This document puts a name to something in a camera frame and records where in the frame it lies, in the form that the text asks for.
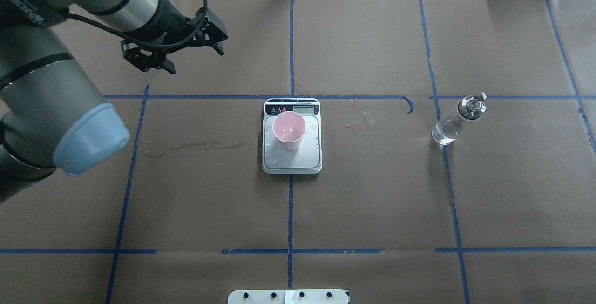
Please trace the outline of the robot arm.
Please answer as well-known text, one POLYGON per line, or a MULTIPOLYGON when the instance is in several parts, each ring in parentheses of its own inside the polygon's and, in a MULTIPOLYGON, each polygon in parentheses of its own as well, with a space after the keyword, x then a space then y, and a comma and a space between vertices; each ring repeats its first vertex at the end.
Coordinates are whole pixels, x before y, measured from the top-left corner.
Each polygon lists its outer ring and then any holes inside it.
POLYGON ((170 0, 1 0, 1 200, 62 169, 79 176, 130 141, 115 107, 53 26, 78 5, 108 28, 170 45, 188 20, 170 0))

